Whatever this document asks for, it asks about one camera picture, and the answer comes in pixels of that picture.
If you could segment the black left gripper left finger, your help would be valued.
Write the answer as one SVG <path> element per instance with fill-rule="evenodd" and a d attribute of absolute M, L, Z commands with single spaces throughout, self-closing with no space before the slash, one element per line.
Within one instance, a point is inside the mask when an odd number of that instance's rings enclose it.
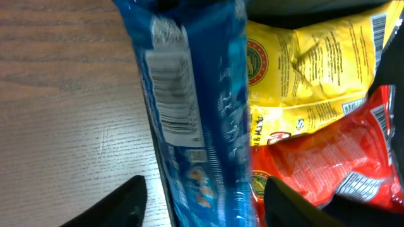
<path fill-rule="evenodd" d="M 142 227 L 147 198 L 146 180 L 136 175 L 61 227 Z"/>

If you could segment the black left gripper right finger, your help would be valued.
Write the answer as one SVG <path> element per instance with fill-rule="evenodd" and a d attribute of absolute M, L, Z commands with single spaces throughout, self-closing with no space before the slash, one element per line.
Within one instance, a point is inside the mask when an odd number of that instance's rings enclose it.
<path fill-rule="evenodd" d="M 344 227 L 276 177 L 267 179 L 264 209 L 269 227 Z"/>

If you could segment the red snack packet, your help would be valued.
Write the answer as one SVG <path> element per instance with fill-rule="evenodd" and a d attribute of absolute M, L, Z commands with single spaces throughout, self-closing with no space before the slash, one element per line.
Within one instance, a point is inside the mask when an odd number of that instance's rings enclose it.
<path fill-rule="evenodd" d="M 252 201 L 268 226 L 264 189 L 283 181 L 344 226 L 402 226 L 403 177 L 391 145 L 393 85 L 378 87 L 362 106 L 307 136 L 252 147 Z"/>

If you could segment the black box with lid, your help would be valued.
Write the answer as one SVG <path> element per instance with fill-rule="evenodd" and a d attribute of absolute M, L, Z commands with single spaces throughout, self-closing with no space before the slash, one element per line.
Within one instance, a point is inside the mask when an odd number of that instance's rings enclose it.
<path fill-rule="evenodd" d="M 362 13 L 387 2 L 389 1 L 252 1 L 247 7 L 247 13 L 248 22 L 254 21 L 275 28 L 295 30 L 316 23 Z M 386 48 L 383 50 L 376 76 L 367 92 L 365 102 L 382 85 L 393 85 L 396 88 L 394 100 L 395 135 L 391 145 L 395 151 L 400 173 L 403 177 L 403 12 Z"/>

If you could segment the yellow snack packet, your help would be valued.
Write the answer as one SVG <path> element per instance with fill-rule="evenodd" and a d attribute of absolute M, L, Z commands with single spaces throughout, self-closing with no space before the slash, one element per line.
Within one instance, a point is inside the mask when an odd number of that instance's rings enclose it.
<path fill-rule="evenodd" d="M 251 144 L 312 134 L 361 106 L 402 1 L 295 30 L 247 23 Z"/>

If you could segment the blue cookie pack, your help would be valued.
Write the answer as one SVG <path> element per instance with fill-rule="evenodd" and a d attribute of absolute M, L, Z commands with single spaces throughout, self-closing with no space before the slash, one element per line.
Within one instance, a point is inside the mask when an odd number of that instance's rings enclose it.
<path fill-rule="evenodd" d="M 179 226 L 254 226 L 244 1 L 117 0 Z"/>

